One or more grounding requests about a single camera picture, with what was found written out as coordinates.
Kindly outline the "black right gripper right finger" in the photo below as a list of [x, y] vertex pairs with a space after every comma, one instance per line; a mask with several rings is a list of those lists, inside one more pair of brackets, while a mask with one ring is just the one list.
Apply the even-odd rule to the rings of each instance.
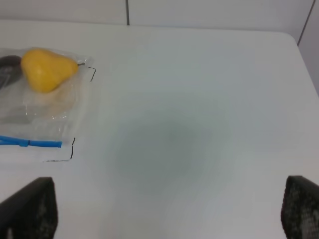
[[319, 237], [319, 186], [303, 176], [286, 180], [281, 223], [288, 239]]

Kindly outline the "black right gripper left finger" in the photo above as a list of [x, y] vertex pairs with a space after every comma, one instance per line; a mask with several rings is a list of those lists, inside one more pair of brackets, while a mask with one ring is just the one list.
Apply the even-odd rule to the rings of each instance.
[[0, 204], [2, 239], [52, 239], [58, 226], [55, 185], [39, 177]]

